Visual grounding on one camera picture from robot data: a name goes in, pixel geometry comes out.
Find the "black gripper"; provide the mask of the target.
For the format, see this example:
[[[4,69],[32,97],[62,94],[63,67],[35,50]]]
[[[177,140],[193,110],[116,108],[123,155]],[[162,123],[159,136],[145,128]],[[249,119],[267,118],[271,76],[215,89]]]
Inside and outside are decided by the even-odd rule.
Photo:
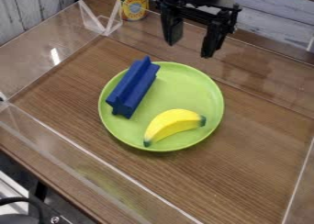
[[[202,57],[211,58],[227,33],[235,31],[243,8],[234,0],[158,0],[163,37],[173,46],[183,37],[183,17],[199,23],[213,21],[202,42]]]

